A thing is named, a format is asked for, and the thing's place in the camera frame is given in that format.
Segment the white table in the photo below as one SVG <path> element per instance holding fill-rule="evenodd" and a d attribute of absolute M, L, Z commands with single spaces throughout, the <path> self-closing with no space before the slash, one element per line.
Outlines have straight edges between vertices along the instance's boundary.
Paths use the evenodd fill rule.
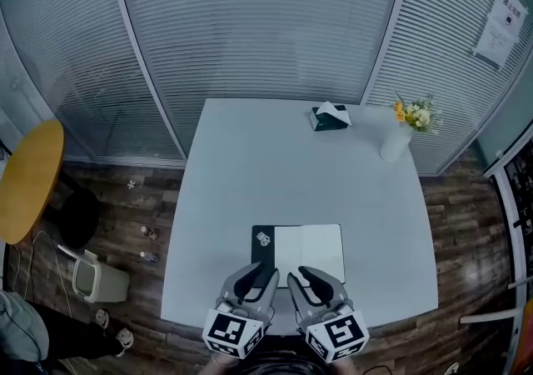
<path fill-rule="evenodd" d="M 317 102 L 208 99 L 177 201 L 166 320 L 203 327 L 226 277 L 251 261 L 252 226 L 341 224 L 345 288 L 369 327 L 438 306 L 430 224 L 411 154 L 379 156 L 390 108 L 346 106 L 353 127 L 314 132 Z M 270 334 L 296 330 L 278 289 Z"/>

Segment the person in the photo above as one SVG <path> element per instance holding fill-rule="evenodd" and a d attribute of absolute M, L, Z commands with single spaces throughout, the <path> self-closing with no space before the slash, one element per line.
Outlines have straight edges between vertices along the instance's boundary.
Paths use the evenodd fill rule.
<path fill-rule="evenodd" d="M 326 364 L 298 336 L 265 336 L 240 360 L 215 352 L 198 375 L 358 375 L 349 357 Z"/>
<path fill-rule="evenodd" d="M 12 361 L 40 363 L 64 358 L 121 357 L 133 345 L 132 332 L 124 328 L 106 336 L 109 314 L 100 309 L 94 323 L 25 301 L 15 292 L 0 291 L 0 350 Z"/>

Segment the open notebook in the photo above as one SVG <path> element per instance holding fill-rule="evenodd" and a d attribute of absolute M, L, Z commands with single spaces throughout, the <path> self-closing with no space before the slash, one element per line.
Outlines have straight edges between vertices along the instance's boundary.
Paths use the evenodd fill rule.
<path fill-rule="evenodd" d="M 263 261 L 267 270 L 254 283 L 259 288 L 274 268 L 280 271 L 280 288 L 286 288 L 286 276 L 294 274 L 301 284 L 309 286 L 298 267 L 318 268 L 344 283 L 341 226 L 301 225 L 252 227 L 252 262 Z"/>

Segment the robotic hand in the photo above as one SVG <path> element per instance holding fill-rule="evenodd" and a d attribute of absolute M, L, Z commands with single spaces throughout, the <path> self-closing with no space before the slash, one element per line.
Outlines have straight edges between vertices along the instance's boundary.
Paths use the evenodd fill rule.
<path fill-rule="evenodd" d="M 264 264 L 256 262 L 241 268 L 222 285 L 216 308 L 209 310 L 203 340 L 214 352 L 245 358 L 265 335 L 274 316 L 272 300 L 280 273 L 276 269 L 256 298 L 245 299 Z"/>
<path fill-rule="evenodd" d="M 370 336 L 342 283 L 316 268 L 301 266 L 298 271 L 319 300 L 313 302 L 297 277 L 291 272 L 287 275 L 292 302 L 301 319 L 298 330 L 306 342 L 327 363 L 361 351 Z"/>

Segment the white tissue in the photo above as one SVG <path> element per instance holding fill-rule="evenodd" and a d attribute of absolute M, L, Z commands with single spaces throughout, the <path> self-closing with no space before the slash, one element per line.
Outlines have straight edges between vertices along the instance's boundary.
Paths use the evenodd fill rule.
<path fill-rule="evenodd" d="M 335 106 L 329 101 L 324 102 L 318 108 L 318 110 L 316 110 L 316 114 L 322 114 L 323 112 L 330 114 L 334 118 L 338 118 L 341 122 L 351 125 L 350 115 L 348 114 L 348 111 L 337 110 Z"/>

